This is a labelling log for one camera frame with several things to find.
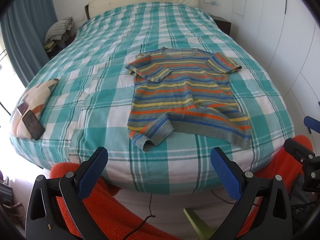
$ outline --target folded sleeve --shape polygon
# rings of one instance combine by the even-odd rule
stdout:
[[[151,54],[138,55],[136,60],[129,63],[126,68],[130,73],[134,72],[142,78],[156,83],[159,83],[172,71],[153,61]]]
[[[226,57],[220,52],[217,52],[211,58],[209,58],[206,64],[217,73],[233,73],[242,68],[231,58]]]

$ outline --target striped shirt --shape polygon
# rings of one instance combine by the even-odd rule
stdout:
[[[138,55],[126,68],[135,88],[127,129],[138,148],[148,151],[172,131],[251,147],[249,117],[229,87],[228,74],[241,66],[221,52],[161,48]]]

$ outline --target blue curtain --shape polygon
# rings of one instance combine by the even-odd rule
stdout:
[[[57,21],[52,0],[15,0],[1,20],[6,52],[25,87],[49,61],[44,38]]]

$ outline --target green object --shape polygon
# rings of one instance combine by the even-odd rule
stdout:
[[[200,240],[208,240],[218,228],[209,227],[193,210],[183,209],[191,225],[200,237]]]

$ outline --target bedspread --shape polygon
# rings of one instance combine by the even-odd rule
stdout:
[[[220,51],[242,66],[229,79],[239,109],[251,120],[251,149],[178,132],[148,152],[132,144],[126,125],[134,84],[125,66],[137,54],[161,47]],[[59,162],[80,163],[104,146],[109,159],[103,177],[121,188],[154,194],[214,189],[221,183],[210,164],[213,147],[243,170],[256,171],[293,136],[290,116],[268,74],[208,14],[182,4],[140,3],[94,17],[27,89],[52,78],[59,83],[40,119],[45,133],[38,141],[11,136],[15,150],[51,168]]]

